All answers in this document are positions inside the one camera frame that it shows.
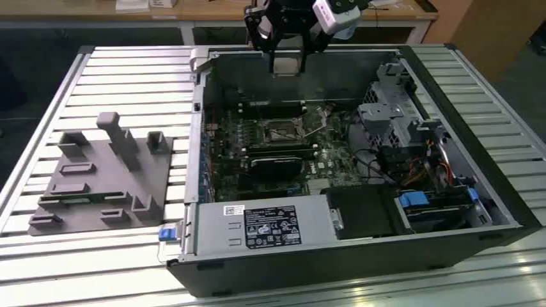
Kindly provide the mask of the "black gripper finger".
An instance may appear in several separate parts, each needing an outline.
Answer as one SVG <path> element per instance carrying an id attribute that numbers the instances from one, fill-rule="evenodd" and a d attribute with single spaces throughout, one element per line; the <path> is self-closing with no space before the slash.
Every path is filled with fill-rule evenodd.
<path id="1" fill-rule="evenodd" d="M 331 42 L 333 35 L 329 35 L 317 22 L 306 31 L 302 32 L 302 48 L 299 56 L 299 73 L 306 72 L 306 62 L 309 55 L 323 52 Z"/>
<path id="2" fill-rule="evenodd" d="M 268 59 L 268 72 L 274 72 L 275 50 L 282 39 L 280 5 L 244 7 L 244 25 L 252 47 Z"/>

